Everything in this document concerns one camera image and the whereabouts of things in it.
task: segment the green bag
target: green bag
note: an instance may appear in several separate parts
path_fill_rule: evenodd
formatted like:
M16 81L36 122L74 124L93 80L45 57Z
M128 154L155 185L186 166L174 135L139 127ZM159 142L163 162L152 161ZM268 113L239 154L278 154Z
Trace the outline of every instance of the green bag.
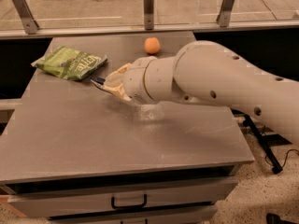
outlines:
M32 63L32 66L63 79L82 80L106 60L106 55L100 58L83 51L59 47L53 53Z

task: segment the desk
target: desk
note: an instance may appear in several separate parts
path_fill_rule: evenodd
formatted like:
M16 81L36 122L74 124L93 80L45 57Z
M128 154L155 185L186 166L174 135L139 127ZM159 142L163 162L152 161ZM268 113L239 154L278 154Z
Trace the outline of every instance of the desk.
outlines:
M194 40L188 32L54 38L47 52L64 45L106 54L96 72L105 77L146 56L144 41L154 35L158 57ZM198 223L253 161L227 107L126 105L89 79L37 70L0 139L0 184L25 215L53 223Z

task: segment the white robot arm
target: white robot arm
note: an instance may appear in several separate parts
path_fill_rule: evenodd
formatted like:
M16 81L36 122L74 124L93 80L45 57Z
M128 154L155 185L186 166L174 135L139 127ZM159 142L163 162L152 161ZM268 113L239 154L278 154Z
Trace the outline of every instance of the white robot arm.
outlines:
M175 57L140 58L124 73L122 86L128 99L141 105L226 105L299 144L299 83L267 73L214 42L192 42Z

